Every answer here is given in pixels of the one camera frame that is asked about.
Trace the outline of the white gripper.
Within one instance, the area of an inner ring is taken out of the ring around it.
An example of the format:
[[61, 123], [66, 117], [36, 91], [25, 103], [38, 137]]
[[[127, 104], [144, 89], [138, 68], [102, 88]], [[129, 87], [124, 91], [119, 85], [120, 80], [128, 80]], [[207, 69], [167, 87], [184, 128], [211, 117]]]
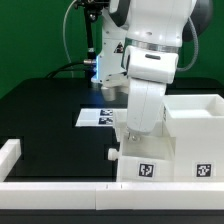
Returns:
[[177, 68], [177, 53], [150, 51], [128, 46], [123, 59], [129, 78], [127, 106], [128, 139], [149, 135], [155, 127], [165, 95]]

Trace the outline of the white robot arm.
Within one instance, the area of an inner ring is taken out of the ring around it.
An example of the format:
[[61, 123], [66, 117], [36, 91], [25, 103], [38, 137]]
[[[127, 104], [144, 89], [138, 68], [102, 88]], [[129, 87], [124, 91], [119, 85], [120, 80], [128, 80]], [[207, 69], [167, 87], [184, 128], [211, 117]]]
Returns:
[[109, 0], [102, 14], [104, 44], [92, 80], [109, 100], [126, 88], [128, 132], [148, 135], [180, 69], [179, 49], [208, 27], [213, 0]]

